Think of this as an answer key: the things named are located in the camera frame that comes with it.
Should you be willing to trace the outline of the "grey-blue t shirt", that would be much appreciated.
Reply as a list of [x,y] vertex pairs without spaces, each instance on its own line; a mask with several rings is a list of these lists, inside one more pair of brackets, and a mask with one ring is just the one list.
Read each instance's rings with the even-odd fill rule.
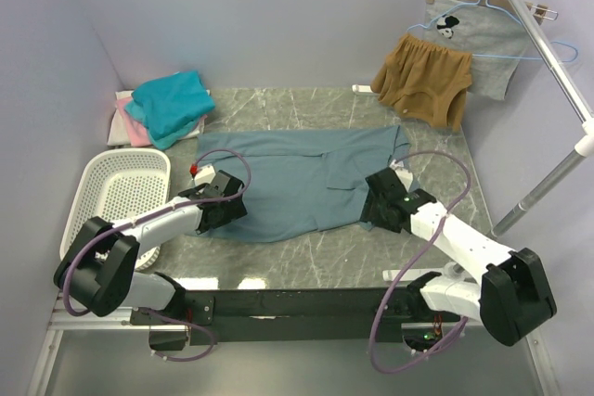
[[248,214],[206,235],[269,243],[355,224],[366,178],[409,149],[398,125],[203,134],[202,163],[250,183],[242,197]]

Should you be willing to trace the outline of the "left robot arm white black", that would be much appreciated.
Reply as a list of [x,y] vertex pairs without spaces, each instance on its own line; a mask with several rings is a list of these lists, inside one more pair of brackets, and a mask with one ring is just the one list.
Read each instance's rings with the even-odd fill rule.
[[165,275],[142,275],[136,259],[183,234],[204,233],[247,214],[249,182],[219,171],[209,183],[181,192],[160,207],[118,223],[87,220],[54,275],[72,316],[106,316],[127,304],[149,308],[166,324],[186,310],[185,290]]

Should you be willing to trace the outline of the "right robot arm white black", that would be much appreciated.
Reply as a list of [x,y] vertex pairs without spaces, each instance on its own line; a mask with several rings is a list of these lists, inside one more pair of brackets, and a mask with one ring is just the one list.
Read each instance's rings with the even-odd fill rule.
[[427,321],[437,312],[467,317],[481,322],[499,343],[512,346],[556,314],[535,252],[514,250],[481,234],[426,191],[408,191],[390,168],[366,182],[361,222],[426,240],[461,269],[456,273],[446,267],[411,282],[406,291],[412,317]]

